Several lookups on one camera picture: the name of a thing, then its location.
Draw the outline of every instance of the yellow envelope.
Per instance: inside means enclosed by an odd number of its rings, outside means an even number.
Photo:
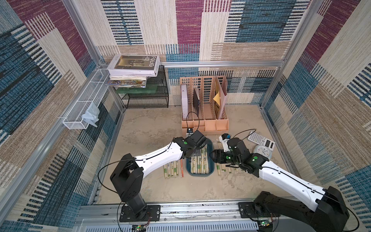
[[[213,100],[216,101],[216,104],[220,106],[220,91],[218,91]]]

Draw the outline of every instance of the white book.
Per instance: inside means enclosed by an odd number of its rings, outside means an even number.
[[[147,80],[147,76],[109,76],[110,80]]]
[[[112,76],[157,76],[160,57],[117,54],[107,69]]]

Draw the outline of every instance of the white robotic arm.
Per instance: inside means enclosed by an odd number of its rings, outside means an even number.
[[[318,207],[316,199],[322,199],[322,194],[325,194],[323,187],[300,179],[288,171],[283,170],[272,161],[266,161],[262,167],[263,168],[259,170],[260,178],[277,185],[281,189],[299,199],[309,209],[316,211]]]
[[[226,135],[223,135],[224,140],[221,139],[223,149],[214,150],[210,155],[215,163],[229,163],[229,167],[241,168],[300,200],[288,200],[263,191],[254,200],[257,212],[281,213],[309,224],[317,232],[342,231],[349,213],[337,189],[329,187],[326,190],[311,184],[280,168],[265,156],[250,153],[239,138]],[[199,131],[195,131],[191,136],[175,138],[167,146],[151,153],[135,158],[127,154],[121,159],[110,179],[121,200],[127,203],[138,219],[143,218],[147,210],[139,193],[142,179],[171,161],[194,156],[205,140]]]
[[[143,168],[143,178],[159,167],[175,160],[179,160],[183,155],[181,147],[177,143],[171,142],[167,146],[151,153],[136,156],[135,161],[139,167]]]

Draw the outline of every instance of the plastic bag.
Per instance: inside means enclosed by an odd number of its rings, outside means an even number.
[[[95,123],[99,120],[99,109],[98,107],[92,102],[88,109],[86,110],[85,114],[81,115],[81,118],[89,123],[90,125],[94,127],[98,127]]]

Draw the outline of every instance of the book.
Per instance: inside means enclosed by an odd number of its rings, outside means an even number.
[[[144,80],[107,80],[105,85],[125,88],[145,88],[147,81]]]
[[[117,54],[107,69],[112,76],[157,76],[160,57]]]
[[[109,76],[110,80],[147,80],[147,76]]]
[[[200,89],[194,88],[193,89],[193,107],[196,110],[197,116],[200,111]]]

